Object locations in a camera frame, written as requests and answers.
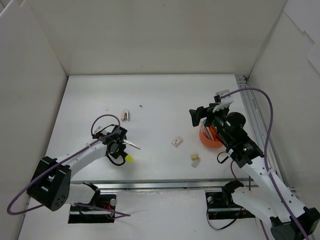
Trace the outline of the small scissors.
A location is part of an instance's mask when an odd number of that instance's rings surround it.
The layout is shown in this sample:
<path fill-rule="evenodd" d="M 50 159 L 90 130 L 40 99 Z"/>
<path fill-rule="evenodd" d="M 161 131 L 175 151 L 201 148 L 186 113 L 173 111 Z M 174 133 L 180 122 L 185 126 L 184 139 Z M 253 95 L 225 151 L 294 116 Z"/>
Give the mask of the small scissors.
<path fill-rule="evenodd" d="M 134 148 L 138 149 L 138 150 L 141 149 L 139 146 L 137 146 L 136 144 L 134 144 L 133 142 L 131 142 L 131 141 L 127 140 L 127 139 L 124 139 L 123 142 L 126 143 L 127 145 L 130 145 L 131 147 L 134 147 Z"/>

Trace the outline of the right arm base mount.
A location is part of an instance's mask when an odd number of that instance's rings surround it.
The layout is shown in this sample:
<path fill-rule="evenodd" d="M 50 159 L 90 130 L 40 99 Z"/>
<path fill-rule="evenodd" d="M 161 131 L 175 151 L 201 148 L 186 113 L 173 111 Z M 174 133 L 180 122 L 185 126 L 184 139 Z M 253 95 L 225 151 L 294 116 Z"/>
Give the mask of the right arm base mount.
<path fill-rule="evenodd" d="M 221 188 L 221 191 L 207 191 L 206 198 L 206 219 L 209 226 L 215 231 L 222 231 L 233 225 L 240 219 L 253 219 L 255 216 L 243 206 L 234 203 L 231 193 L 237 188 L 244 187 L 238 180 L 228 182 Z M 228 224 L 215 227 L 210 221 L 231 220 Z"/>

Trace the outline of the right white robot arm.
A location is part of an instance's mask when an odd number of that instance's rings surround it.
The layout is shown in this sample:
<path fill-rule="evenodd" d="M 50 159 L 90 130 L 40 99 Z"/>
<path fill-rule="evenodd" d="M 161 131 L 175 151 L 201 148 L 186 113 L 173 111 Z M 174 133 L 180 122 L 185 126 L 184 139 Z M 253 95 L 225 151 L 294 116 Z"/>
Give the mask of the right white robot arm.
<path fill-rule="evenodd" d="M 270 228 L 276 240 L 303 240 L 313 234 L 320 221 L 319 211 L 302 203 L 268 167 L 264 153 L 243 129 L 246 118 L 241 113 L 230 112 L 229 107 L 220 108 L 217 103 L 191 109 L 189 113 L 194 127 L 205 119 L 205 125 L 215 130 L 229 157 L 267 196 L 264 200 L 233 180 L 222 188 L 221 200 L 225 205 L 247 209 Z"/>

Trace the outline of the yellow black highlighter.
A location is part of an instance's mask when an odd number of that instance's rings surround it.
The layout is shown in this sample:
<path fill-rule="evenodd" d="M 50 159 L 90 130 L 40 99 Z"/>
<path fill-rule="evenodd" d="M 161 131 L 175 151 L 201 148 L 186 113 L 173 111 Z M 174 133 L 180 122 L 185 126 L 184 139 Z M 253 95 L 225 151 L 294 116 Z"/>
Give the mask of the yellow black highlighter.
<path fill-rule="evenodd" d="M 132 162 L 132 161 L 133 161 L 133 157 L 128 154 L 128 155 L 125 157 L 125 161 L 126 161 L 126 162 Z"/>

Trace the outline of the yellow eraser block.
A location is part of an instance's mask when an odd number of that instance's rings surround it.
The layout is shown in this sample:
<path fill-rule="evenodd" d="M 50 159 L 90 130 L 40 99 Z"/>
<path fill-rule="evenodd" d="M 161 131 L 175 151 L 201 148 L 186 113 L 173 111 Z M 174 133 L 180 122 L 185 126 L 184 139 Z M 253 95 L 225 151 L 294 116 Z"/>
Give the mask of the yellow eraser block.
<path fill-rule="evenodd" d="M 199 156 L 198 156 L 198 154 L 192 154 L 192 155 L 190 156 L 190 158 L 191 158 L 192 161 L 195 161 L 195 160 L 198 160 L 198 159 L 199 159 Z"/>

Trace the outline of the white pink eraser box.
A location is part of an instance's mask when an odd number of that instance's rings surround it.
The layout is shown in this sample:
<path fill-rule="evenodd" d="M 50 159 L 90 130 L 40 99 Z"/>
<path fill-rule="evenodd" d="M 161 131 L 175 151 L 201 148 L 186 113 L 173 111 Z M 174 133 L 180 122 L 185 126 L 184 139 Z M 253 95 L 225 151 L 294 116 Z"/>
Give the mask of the white pink eraser box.
<path fill-rule="evenodd" d="M 181 143 L 183 142 L 183 138 L 181 136 L 177 136 L 172 142 L 171 144 L 174 147 L 178 147 Z"/>

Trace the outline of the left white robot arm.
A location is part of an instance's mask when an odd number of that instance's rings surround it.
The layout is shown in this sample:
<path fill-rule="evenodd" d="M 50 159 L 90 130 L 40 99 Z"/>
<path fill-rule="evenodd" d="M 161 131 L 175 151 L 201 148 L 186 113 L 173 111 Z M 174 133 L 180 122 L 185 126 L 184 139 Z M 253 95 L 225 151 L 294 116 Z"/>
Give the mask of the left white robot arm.
<path fill-rule="evenodd" d="M 73 184 L 72 178 L 94 161 L 107 157 L 116 163 L 118 158 L 124 165 L 129 156 L 125 152 L 127 130 L 115 125 L 112 132 L 97 129 L 92 140 L 77 152 L 58 158 L 43 157 L 32 176 L 27 195 L 51 211 L 57 211 L 64 204 L 83 204 L 94 210 L 100 204 L 100 190 L 92 183 Z"/>

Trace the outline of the pink white stapler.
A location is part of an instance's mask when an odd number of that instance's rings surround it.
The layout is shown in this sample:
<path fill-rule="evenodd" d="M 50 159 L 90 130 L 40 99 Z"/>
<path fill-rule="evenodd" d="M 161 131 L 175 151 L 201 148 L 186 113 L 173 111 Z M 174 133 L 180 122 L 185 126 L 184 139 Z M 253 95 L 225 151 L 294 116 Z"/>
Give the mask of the pink white stapler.
<path fill-rule="evenodd" d="M 130 112 L 128 109 L 124 109 L 121 115 L 122 122 L 129 122 L 130 121 Z"/>

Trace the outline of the white eraser block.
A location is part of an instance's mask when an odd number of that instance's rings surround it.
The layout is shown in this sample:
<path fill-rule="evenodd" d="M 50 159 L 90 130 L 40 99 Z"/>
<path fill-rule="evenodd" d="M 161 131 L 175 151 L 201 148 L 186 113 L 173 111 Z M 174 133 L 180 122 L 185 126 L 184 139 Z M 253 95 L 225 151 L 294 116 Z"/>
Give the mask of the white eraser block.
<path fill-rule="evenodd" d="M 195 159 L 195 160 L 192 161 L 191 166 L 193 168 L 196 168 L 199 165 L 200 162 L 201 162 L 201 160 L 199 158 Z"/>

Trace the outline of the pale yellow pen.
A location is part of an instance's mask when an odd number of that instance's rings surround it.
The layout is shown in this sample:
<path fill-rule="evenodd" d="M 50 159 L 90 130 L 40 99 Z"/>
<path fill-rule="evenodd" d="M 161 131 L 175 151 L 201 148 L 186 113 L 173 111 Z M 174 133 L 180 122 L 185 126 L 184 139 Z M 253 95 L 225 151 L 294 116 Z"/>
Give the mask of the pale yellow pen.
<path fill-rule="evenodd" d="M 206 134 L 207 138 L 210 139 L 211 141 L 213 141 L 214 138 L 213 138 L 213 135 L 210 131 L 210 128 L 207 126 L 204 126 L 204 130 L 205 130 L 205 134 Z"/>

